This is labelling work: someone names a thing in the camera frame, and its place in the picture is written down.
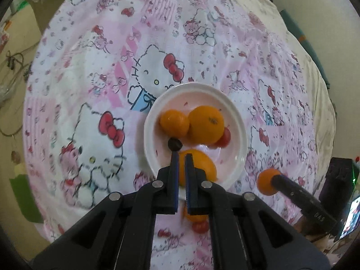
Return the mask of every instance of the pink tablecloth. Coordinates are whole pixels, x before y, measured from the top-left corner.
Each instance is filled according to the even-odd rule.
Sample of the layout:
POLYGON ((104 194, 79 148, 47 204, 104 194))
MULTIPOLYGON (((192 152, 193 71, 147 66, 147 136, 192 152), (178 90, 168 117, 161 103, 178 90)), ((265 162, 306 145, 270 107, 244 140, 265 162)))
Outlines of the pink tablecloth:
MULTIPOLYGON (((23 120, 49 240, 110 192, 152 178, 147 112, 161 93, 191 81, 224 92, 247 127, 245 170, 230 191, 260 195, 256 179, 269 167, 312 191, 317 156, 301 66, 237 0, 66 0, 36 53, 23 120)), ((299 217, 281 194, 261 197, 287 221, 299 217)), ((191 230, 183 206, 157 217, 152 269, 212 268, 210 235, 191 230)))

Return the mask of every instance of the orange fruit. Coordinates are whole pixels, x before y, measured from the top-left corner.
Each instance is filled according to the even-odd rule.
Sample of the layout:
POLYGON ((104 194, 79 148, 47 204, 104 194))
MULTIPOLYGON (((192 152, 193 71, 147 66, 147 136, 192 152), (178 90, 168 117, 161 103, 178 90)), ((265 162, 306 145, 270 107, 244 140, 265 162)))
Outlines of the orange fruit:
POLYGON ((224 118, 213 106, 202 105, 190 112, 189 138, 196 144, 212 145, 224 133, 224 118))
POLYGON ((181 151, 179 153, 179 184, 185 187, 185 155, 191 153, 193 155, 194 167, 203 169, 206 174, 206 178, 210 182, 215 182, 216 166, 212 160, 204 153, 196 149, 189 149, 181 151))
POLYGON ((178 110, 167 110, 160 117, 160 126, 169 137, 185 137, 189 130, 188 117, 178 110))
POLYGON ((186 217, 191 222, 201 222, 201 221, 207 221, 207 215, 190 215, 188 213, 188 208, 184 207, 184 217, 186 217))
POLYGON ((271 185, 271 178, 279 175, 280 172, 277 169, 266 169, 257 176, 257 189, 261 194, 266 196, 272 196, 278 191, 271 185))

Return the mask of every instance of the beige fabric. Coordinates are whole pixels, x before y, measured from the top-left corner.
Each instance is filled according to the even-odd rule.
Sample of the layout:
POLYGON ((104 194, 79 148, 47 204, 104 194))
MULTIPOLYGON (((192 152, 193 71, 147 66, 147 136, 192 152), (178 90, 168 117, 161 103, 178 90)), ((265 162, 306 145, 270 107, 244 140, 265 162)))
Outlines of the beige fabric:
POLYGON ((297 56, 306 78, 309 104, 314 117, 318 170, 316 186, 326 174, 333 149, 335 135, 335 112, 331 104, 325 82, 314 61, 300 45, 298 40, 287 31, 285 23, 276 6, 269 0, 237 0, 248 11, 255 13, 267 29, 285 40, 297 56))

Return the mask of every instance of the cherry tomato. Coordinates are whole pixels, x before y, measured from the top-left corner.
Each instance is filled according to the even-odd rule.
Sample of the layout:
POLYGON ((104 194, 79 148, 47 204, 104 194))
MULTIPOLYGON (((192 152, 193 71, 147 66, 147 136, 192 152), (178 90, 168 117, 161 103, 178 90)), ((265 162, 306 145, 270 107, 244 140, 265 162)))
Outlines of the cherry tomato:
POLYGON ((184 207, 184 217, 186 217, 191 222, 195 222, 195 223, 198 223, 201 221, 207 221, 207 215, 190 215, 190 214, 188 214, 188 209, 186 206, 184 207))
POLYGON ((225 127, 225 128, 224 128, 224 133, 223 133, 223 135, 222 135, 221 138, 215 143, 215 145, 216 145, 217 147, 220 147, 220 148, 225 148, 226 146, 229 145, 230 140, 231 140, 230 130, 225 127))
POLYGON ((204 234, 209 230, 209 223, 207 221, 194 222, 191 228, 198 234, 204 234))

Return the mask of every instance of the green cloth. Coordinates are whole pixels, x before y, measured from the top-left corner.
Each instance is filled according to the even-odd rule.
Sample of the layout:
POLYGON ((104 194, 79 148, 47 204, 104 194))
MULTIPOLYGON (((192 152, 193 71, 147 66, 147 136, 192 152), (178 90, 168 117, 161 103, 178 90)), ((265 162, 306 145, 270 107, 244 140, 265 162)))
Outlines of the green cloth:
POLYGON ((13 189, 21 213, 26 220, 33 223, 43 223, 44 220, 36 206, 30 190, 27 175, 18 175, 16 178, 11 178, 10 185, 13 189))
POLYGON ((302 32, 302 30, 297 26, 295 21, 290 17, 289 13, 286 10, 283 10, 280 12, 281 17, 283 18, 285 25, 289 32, 292 33, 293 36, 296 37, 297 40, 299 40, 302 47, 306 50, 306 52, 310 55, 310 57, 313 59, 314 63, 316 64, 317 68, 320 71, 321 76, 323 77, 327 89, 330 88, 330 82, 326 78, 325 71, 323 66, 320 63, 320 60, 318 59, 313 47, 309 43, 309 41, 306 39, 306 36, 302 32))

